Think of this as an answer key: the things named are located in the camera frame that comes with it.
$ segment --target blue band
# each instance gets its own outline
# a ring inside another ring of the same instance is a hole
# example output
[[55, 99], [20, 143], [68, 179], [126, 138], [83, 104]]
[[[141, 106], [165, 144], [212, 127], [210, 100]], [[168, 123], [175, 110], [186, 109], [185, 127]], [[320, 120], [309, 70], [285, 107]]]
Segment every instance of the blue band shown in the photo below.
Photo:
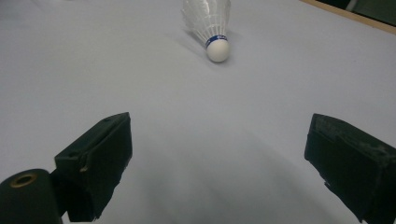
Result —
[[218, 39], [227, 40], [227, 36], [225, 36], [225, 35], [214, 35], [214, 36], [210, 37], [210, 39], [208, 39], [206, 41], [205, 46], [208, 47], [213, 41], [218, 40]]

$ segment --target white tabletop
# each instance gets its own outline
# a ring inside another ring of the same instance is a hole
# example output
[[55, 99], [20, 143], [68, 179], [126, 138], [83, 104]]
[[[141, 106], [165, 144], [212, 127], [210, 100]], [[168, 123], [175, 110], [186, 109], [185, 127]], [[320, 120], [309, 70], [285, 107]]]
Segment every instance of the white tabletop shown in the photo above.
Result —
[[396, 146], [396, 36], [300, 1], [233, 1], [215, 64], [180, 10], [0, 0], [0, 179], [52, 171], [129, 111], [134, 156], [98, 224], [359, 223], [304, 160], [306, 135], [320, 113]]

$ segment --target shuttlecock cork base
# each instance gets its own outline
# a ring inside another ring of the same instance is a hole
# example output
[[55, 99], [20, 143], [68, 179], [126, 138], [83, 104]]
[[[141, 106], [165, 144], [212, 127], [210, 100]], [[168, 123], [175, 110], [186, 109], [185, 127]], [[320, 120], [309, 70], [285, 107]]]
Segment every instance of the shuttlecock cork base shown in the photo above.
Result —
[[209, 59], [216, 63], [227, 60], [230, 55], [226, 37], [230, 7], [230, 0], [183, 1], [181, 11], [186, 25], [205, 45]]

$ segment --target wooden edge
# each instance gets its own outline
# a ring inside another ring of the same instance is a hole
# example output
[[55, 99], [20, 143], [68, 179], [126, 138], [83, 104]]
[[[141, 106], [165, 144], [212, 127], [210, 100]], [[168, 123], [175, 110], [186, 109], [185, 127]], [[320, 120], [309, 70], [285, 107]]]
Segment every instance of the wooden edge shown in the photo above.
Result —
[[325, 10], [330, 11], [332, 13], [335, 13], [337, 15], [349, 18], [349, 19], [351, 19], [353, 21], [358, 21], [358, 22], [364, 23], [366, 25], [372, 26], [374, 28], [377, 28], [377, 29], [380, 29], [380, 30], [386, 31], [388, 33], [396, 35], [396, 27], [393, 27], [391, 25], [387, 25], [387, 24], [382, 23], [380, 21], [374, 21], [374, 20], [371, 20], [371, 19], [369, 19], [367, 17], [363, 17], [363, 16], [360, 16], [358, 14], [355, 14], [355, 13], [352, 13], [352, 12], [349, 12], [349, 11], [345, 11], [345, 10], [343, 10], [341, 8], [338, 8], [338, 7], [332, 7], [330, 5], [318, 2], [316, 0], [300, 0], [300, 1], [305, 2], [305, 3], [309, 4], [309, 5], [315, 6], [315, 7], [320, 7], [322, 9], [325, 9]]

